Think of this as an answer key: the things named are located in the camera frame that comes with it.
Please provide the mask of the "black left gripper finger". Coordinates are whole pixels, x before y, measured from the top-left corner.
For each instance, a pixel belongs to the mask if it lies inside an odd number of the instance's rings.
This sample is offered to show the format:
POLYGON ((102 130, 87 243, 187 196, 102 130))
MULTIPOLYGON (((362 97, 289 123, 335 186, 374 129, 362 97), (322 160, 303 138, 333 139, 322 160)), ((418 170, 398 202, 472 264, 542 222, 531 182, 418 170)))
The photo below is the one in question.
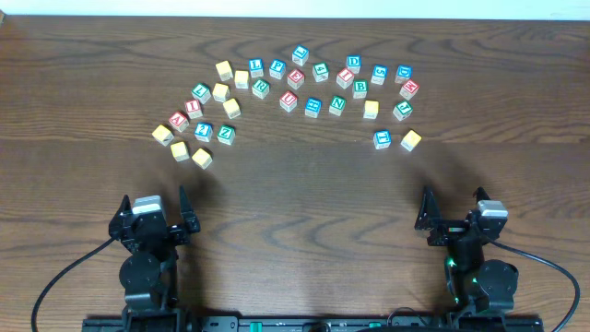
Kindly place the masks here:
POLYGON ((183 218, 183 222, 187 226, 194 226, 195 225, 195 212, 192 208, 192 204, 184 190, 182 185, 179 186, 179 202, 180 202, 180 212, 181 217, 183 218))
POLYGON ((132 207, 128 195, 124 195, 121 205, 117 210, 118 217, 128 217, 132 214, 132 207))

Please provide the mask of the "blue number 2 block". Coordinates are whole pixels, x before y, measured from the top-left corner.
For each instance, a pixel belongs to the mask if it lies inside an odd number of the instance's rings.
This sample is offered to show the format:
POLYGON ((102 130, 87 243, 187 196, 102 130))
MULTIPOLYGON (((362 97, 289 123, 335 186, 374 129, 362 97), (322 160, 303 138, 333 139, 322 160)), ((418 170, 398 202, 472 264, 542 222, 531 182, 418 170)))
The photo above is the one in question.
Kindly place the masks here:
POLYGON ((209 123, 199 122, 195 127, 195 138, 198 141, 210 142, 213 136, 213 126, 209 123))

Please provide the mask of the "red letter A block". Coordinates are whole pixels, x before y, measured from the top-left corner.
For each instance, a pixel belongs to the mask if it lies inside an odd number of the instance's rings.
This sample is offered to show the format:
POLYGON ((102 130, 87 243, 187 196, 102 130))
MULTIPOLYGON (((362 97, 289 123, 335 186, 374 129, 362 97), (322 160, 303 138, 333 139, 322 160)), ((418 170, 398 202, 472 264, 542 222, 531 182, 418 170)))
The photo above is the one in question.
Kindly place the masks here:
POLYGON ((183 132, 189 126, 188 118, 181 112, 175 112, 169 118, 169 124, 178 132, 183 132))

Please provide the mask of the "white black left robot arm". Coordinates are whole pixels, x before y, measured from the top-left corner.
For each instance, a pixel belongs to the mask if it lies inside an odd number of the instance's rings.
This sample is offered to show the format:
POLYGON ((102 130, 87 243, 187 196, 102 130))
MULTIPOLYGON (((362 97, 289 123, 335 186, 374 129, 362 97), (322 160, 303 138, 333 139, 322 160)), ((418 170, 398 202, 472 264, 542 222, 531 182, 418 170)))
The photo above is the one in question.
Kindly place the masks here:
POLYGON ((124 287, 123 332, 183 332, 195 327, 191 313, 177 307, 177 248, 201 230, 183 187, 179 188, 182 222, 170 225, 160 196, 125 196, 109 223, 110 237, 130 253, 119 280, 124 287))

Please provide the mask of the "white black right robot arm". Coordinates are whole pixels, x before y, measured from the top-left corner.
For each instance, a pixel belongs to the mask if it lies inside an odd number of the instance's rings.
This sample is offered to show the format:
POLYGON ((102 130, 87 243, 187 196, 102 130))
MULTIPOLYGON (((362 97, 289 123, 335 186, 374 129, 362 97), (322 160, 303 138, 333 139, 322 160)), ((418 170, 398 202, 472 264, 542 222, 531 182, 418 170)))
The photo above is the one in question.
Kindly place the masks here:
POLYGON ((414 229, 430 233, 429 246, 447 249, 444 271, 455 308, 444 315, 445 326, 505 331, 505 314, 514 307, 519 272, 512 264, 487 260, 483 246, 499 238, 508 210, 481 187, 474 197, 476 207, 464 219, 445 219, 434 193, 425 187, 414 229))

